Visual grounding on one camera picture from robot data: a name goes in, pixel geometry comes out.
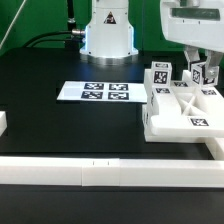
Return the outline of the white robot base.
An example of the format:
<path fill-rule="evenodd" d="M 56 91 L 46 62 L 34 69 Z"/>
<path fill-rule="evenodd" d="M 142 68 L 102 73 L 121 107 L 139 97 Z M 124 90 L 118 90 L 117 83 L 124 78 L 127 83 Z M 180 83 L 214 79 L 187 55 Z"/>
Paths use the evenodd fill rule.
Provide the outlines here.
<path fill-rule="evenodd" d="M 121 65 L 137 60 L 134 28 L 128 18 L 129 0 L 92 0 L 92 18 L 85 28 L 82 60 Z"/>

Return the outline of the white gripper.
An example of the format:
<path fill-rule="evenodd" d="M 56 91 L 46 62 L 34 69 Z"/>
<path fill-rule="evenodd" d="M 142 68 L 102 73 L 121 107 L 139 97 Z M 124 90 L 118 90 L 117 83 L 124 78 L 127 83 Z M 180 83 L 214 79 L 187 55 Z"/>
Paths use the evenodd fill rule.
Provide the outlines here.
<path fill-rule="evenodd" d="M 188 69 L 200 60 L 198 48 L 206 49 L 205 77 L 217 78 L 224 53 L 224 0 L 160 0 L 160 18 L 165 39 L 186 45 Z"/>

